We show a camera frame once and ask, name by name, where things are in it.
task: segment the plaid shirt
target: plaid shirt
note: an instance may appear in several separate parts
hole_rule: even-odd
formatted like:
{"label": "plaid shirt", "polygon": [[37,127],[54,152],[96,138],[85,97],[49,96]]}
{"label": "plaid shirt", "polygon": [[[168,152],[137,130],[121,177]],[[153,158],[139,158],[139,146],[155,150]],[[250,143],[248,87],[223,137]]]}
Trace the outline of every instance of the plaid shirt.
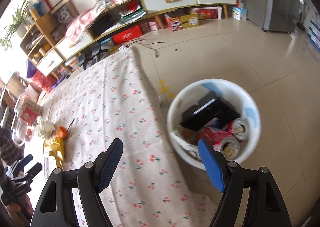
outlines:
{"label": "plaid shirt", "polygon": [[0,158],[11,166],[16,160],[23,159],[22,150],[12,141],[12,136],[7,129],[0,128]]}

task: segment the red can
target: red can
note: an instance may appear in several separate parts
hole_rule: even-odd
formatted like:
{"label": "red can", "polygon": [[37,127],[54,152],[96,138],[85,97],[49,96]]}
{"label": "red can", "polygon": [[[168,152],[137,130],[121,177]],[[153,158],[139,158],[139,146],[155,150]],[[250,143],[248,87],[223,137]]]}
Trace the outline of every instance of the red can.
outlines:
{"label": "red can", "polygon": [[205,127],[198,133],[198,140],[205,138],[215,151],[221,152],[227,160],[236,158],[240,151],[240,144],[237,139],[229,132]]}
{"label": "red can", "polygon": [[249,126],[243,119],[235,119],[229,123],[227,132],[232,133],[239,141],[245,141],[248,139]]}

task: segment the red bag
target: red bag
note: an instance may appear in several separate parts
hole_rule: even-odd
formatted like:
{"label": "red bag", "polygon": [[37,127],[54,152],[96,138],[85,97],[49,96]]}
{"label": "red bag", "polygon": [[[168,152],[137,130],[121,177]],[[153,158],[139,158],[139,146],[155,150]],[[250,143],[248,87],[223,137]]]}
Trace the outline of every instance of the red bag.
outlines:
{"label": "red bag", "polygon": [[36,83],[38,87],[46,91],[46,93],[50,93],[50,91],[52,90],[51,87],[57,82],[57,79],[53,75],[50,74],[45,77],[39,70],[33,75],[31,79]]}

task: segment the white bucket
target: white bucket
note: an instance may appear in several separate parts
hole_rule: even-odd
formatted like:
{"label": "white bucket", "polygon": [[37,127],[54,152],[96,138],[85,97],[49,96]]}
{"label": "white bucket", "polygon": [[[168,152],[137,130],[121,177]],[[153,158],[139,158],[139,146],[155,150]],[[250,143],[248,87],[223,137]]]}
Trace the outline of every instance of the white bucket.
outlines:
{"label": "white bucket", "polygon": [[167,129],[172,146],[180,157],[188,164],[205,170],[202,162],[191,157],[186,150],[190,149],[183,139],[174,134],[182,121],[182,114],[190,106],[197,104],[209,91],[215,91],[225,100],[229,101],[249,124],[249,138],[240,144],[240,152],[234,160],[238,164],[245,161],[255,150],[261,132],[259,110],[251,96],[240,86],[222,79],[205,79],[194,82],[185,87],[175,97],[170,105],[167,115]]}

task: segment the cherry pattern tablecloth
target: cherry pattern tablecloth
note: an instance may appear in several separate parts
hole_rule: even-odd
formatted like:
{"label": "cherry pattern tablecloth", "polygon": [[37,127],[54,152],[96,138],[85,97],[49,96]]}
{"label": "cherry pattern tablecloth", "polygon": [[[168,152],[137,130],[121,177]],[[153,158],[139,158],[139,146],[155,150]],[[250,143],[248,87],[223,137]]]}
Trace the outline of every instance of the cherry pattern tablecloth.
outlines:
{"label": "cherry pattern tablecloth", "polygon": [[[118,52],[59,87],[43,104],[43,117],[68,126],[64,170],[93,161],[114,138],[124,152],[101,196],[113,226],[207,227],[216,205],[188,190],[164,133],[156,91],[131,48]],[[45,178],[55,163],[44,160]],[[74,200],[86,226],[78,190]]]}

